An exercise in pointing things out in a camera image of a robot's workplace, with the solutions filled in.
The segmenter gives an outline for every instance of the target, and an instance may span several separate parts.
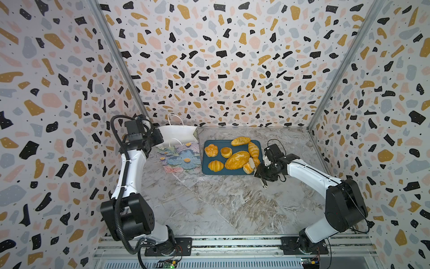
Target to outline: vent grille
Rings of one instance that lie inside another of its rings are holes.
[[[161,268],[159,260],[146,260],[146,268]],[[107,260],[104,269],[139,269],[139,262],[124,260]],[[257,258],[257,259],[189,259],[178,263],[177,268],[265,268],[265,269],[303,269],[300,258]]]

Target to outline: terrazzo wall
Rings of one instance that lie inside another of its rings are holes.
[[[137,109],[86,2],[0,8],[0,267],[89,268]]]
[[[307,126],[373,1],[100,0],[153,121]]]
[[[358,181],[390,269],[430,264],[429,15],[386,1],[312,130],[331,172]]]

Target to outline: metal corner post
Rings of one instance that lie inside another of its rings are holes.
[[[370,6],[369,10],[367,11],[365,20],[361,24],[356,38],[352,42],[351,47],[347,51],[345,58],[343,59],[341,65],[339,66],[338,71],[334,75],[326,93],[322,97],[321,102],[319,103],[315,113],[313,114],[312,119],[309,122],[309,125],[307,126],[308,131],[313,129],[316,122],[318,121],[319,116],[324,111],[324,107],[327,105],[327,103],[330,100],[330,97],[335,92],[336,87],[338,86],[339,82],[341,81],[343,74],[348,69],[348,66],[352,62],[355,54],[357,53],[357,51],[360,47],[360,44],[363,42],[364,38],[366,37],[369,29],[371,28],[371,26],[373,24],[373,22],[375,21],[380,10],[382,9],[383,4],[384,4],[384,0],[374,0],[372,5]]]
[[[97,24],[100,27],[100,32],[103,34],[106,40],[107,46],[112,52],[112,56],[114,60],[117,62],[119,70],[124,75],[124,80],[126,81],[127,87],[130,89],[130,92],[136,103],[136,106],[138,107],[140,113],[149,117],[148,111],[145,109],[142,99],[140,98],[140,95],[136,90],[136,86],[133,82],[133,79],[131,78],[129,70],[123,61],[121,52],[118,49],[117,44],[115,43],[114,36],[110,30],[110,27],[106,22],[106,20],[104,19],[103,12],[100,8],[100,4],[98,3],[97,0],[87,0],[87,3],[89,6],[89,9],[91,10],[92,14],[94,15],[97,21]]]

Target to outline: blue flower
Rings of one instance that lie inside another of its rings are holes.
[[[192,150],[184,150],[179,153],[179,156],[172,156],[167,159],[167,163],[171,165],[179,165],[184,169],[193,169],[200,164],[200,158],[194,156]]]

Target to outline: round bun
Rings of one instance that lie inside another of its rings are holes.
[[[221,155],[224,158],[229,158],[231,156],[231,154],[233,153],[233,151],[231,150],[231,148],[229,147],[225,147],[221,149]]]

